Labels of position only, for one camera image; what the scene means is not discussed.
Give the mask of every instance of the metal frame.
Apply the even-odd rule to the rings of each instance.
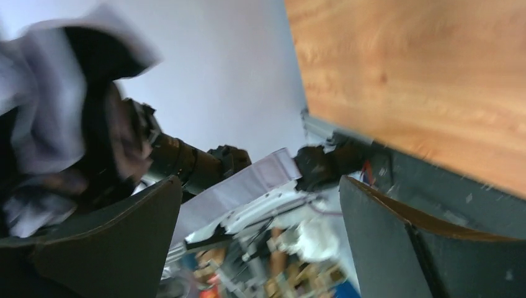
[[[303,113],[308,133],[341,134],[382,151],[372,160],[375,186],[411,207],[457,225],[526,239],[526,201]]]
[[[280,227],[289,227],[298,222],[291,222],[287,214],[280,215],[284,209],[294,207],[306,207],[307,197],[313,197],[312,194],[306,192],[298,192],[295,190],[297,182],[291,181],[277,189],[273,189],[264,196],[244,206],[243,209],[237,210],[229,215],[221,226],[225,228],[229,234],[236,234],[244,230],[251,223],[267,218],[269,215],[274,216],[277,222],[280,222]]]

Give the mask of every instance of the blue object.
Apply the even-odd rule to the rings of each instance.
[[[358,294],[358,292],[348,281],[336,286],[335,290],[335,298],[360,298],[360,294]]]
[[[195,253],[185,255],[181,258],[181,265],[189,269],[190,271],[195,271],[199,269],[199,263],[195,259]]]

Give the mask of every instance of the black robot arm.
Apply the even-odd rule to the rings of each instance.
[[[178,138],[162,132],[155,110],[133,99],[124,99],[129,108],[134,129],[148,138],[152,146],[152,165],[145,179],[160,181],[176,175],[184,190],[184,200],[234,175],[251,164],[247,151],[232,146],[219,146],[204,152]]]
[[[130,108],[130,117],[136,129],[146,135],[152,146],[153,161],[146,180],[157,182],[175,174],[184,189],[184,201],[216,183],[232,176],[251,164],[247,151],[232,146],[220,146],[204,152],[178,138],[161,131],[155,119],[155,110],[133,99],[124,99]],[[368,158],[360,144],[344,140],[333,151],[325,152],[322,146],[307,146],[294,157],[302,178],[299,191],[318,191],[338,183],[345,174],[362,169]]]

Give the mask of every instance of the black fabric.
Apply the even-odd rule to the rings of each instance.
[[[18,178],[16,157],[11,145],[11,135],[15,124],[18,108],[0,115],[0,205],[6,200],[6,194]],[[7,237],[9,229],[6,225],[5,214],[0,212],[0,238]]]
[[[109,100],[107,96],[112,85],[112,82],[90,85],[82,110],[86,154],[74,167],[82,171],[90,184],[81,195],[81,201],[84,202],[80,204],[90,204],[93,208],[113,203],[103,200],[103,196],[117,201],[128,197],[135,189],[135,185],[120,179],[114,160],[106,109],[106,100]]]
[[[524,296],[526,241],[439,220],[347,177],[340,194],[363,298]]]
[[[64,31],[89,84],[132,78],[149,67],[141,65],[125,43],[107,32],[78,26]]]

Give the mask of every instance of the black cylinder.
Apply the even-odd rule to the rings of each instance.
[[[157,182],[176,175],[185,191],[198,194],[223,180],[221,161],[211,154],[162,133],[153,144],[146,179]]]

